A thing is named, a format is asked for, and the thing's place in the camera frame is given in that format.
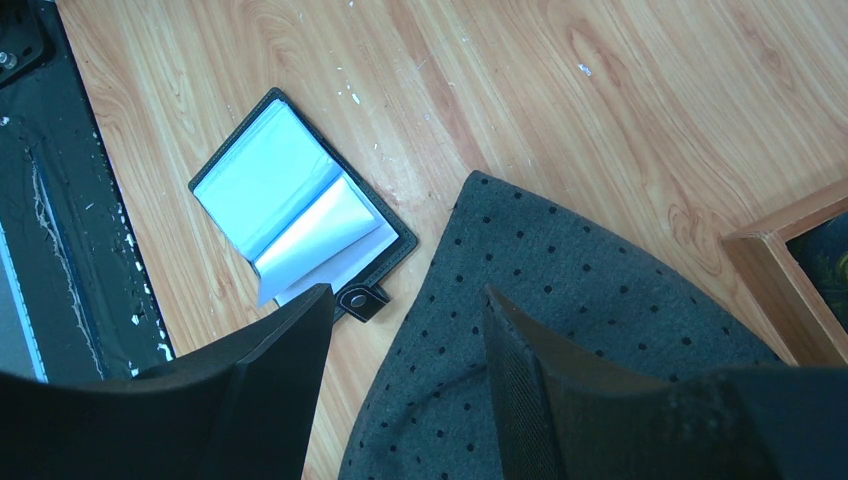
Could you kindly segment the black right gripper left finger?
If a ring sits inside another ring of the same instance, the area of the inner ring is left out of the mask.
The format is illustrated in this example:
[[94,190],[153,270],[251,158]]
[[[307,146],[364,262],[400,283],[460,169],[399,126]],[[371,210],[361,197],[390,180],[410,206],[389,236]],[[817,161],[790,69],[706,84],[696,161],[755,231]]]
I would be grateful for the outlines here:
[[318,284],[128,380],[1,378],[5,479],[298,479],[334,322]]

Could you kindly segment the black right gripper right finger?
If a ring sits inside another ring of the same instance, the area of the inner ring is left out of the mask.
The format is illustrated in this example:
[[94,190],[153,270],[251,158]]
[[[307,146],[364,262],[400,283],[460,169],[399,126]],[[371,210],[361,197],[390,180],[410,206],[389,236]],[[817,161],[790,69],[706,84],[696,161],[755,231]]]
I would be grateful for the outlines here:
[[843,368],[722,368],[669,383],[596,356],[492,286],[483,296],[507,479],[847,475]]

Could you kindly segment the black card holder wallet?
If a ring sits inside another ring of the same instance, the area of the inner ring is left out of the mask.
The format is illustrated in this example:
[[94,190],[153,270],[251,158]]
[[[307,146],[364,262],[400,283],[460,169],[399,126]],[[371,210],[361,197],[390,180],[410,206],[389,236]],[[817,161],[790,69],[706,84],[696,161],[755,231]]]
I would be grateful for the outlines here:
[[270,89],[188,188],[283,306],[327,284],[340,319],[390,301],[382,279],[417,246],[412,230],[279,88]]

